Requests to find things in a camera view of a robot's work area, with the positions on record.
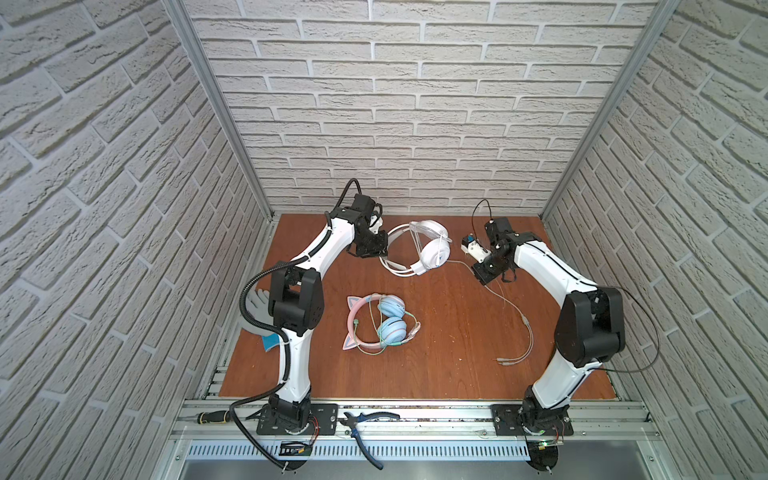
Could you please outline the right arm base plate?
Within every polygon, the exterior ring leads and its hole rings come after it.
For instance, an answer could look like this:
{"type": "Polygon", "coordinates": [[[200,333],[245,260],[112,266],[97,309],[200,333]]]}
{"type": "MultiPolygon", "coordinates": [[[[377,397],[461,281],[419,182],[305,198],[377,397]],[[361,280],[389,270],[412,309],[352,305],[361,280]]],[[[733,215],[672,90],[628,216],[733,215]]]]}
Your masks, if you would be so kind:
{"type": "Polygon", "coordinates": [[[497,436],[572,436],[568,406],[543,409],[530,402],[490,406],[497,436]]]}

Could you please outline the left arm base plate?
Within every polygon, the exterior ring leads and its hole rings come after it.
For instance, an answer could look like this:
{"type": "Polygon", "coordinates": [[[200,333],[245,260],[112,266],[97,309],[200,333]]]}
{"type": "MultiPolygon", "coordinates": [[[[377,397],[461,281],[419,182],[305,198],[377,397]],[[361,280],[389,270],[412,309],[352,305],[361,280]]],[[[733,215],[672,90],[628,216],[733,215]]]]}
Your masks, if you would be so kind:
{"type": "Polygon", "coordinates": [[[282,413],[277,407],[266,405],[259,414],[257,434],[264,435],[310,435],[319,429],[320,436],[332,436],[336,432],[339,405],[335,403],[312,403],[298,413],[282,413]]]}

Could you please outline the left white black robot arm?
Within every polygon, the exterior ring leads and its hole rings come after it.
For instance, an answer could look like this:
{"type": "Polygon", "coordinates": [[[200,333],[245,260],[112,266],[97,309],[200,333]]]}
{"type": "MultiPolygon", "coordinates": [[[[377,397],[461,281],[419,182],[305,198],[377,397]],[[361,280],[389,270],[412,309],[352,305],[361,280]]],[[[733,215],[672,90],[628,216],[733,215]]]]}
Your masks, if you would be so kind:
{"type": "Polygon", "coordinates": [[[352,204],[336,204],[326,214],[321,233],[299,255],[280,262],[271,274],[268,312],[279,329],[282,376],[269,406],[278,418],[302,429],[309,423],[311,338],[322,319],[325,301],[322,280],[336,258],[351,246],[363,258],[381,256],[387,249],[382,229],[383,207],[357,193],[352,204]]]}

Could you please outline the pink blue cat-ear headphones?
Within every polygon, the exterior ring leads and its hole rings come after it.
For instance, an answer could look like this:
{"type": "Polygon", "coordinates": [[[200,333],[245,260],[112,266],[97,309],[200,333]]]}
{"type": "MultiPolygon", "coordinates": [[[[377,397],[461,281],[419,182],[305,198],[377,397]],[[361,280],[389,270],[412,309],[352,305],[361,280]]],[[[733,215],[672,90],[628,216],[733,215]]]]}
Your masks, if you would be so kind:
{"type": "Polygon", "coordinates": [[[414,339],[421,329],[421,323],[409,311],[405,302],[395,295],[373,293],[364,297],[348,296],[347,306],[347,335],[342,349],[344,351],[358,349],[368,355],[378,355],[387,347],[404,345],[414,339]],[[379,323],[373,323],[377,341],[370,343],[362,341],[357,335],[359,325],[357,313],[364,306],[369,307],[373,316],[372,304],[377,304],[379,323]]]}

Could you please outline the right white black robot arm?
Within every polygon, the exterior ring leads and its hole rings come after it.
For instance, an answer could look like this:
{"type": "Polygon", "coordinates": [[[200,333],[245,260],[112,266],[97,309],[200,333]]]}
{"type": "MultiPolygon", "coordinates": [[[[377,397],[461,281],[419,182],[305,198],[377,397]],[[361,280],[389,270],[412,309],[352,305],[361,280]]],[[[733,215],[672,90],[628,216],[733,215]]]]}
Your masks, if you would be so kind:
{"type": "Polygon", "coordinates": [[[518,413],[530,432],[563,421],[573,394],[590,373],[625,346],[623,300],[618,289],[598,286],[559,259],[538,236],[516,232],[506,218],[485,224],[490,247],[472,235],[462,250],[476,262],[474,276],[486,285],[509,270],[527,271],[561,307],[555,351],[542,376],[526,390],[518,413]]]}

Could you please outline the white headphones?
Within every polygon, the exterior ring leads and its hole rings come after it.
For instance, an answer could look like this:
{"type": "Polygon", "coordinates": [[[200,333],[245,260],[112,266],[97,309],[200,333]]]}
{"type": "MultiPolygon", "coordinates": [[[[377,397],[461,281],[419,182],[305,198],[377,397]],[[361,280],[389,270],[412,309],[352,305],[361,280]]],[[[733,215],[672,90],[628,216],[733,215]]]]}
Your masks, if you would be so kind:
{"type": "Polygon", "coordinates": [[[411,221],[398,225],[387,233],[387,246],[405,233],[411,235],[418,258],[415,263],[405,266],[390,260],[387,255],[380,257],[381,265],[393,275],[400,278],[420,276],[444,265],[449,259],[452,240],[447,228],[437,221],[411,221]]]}

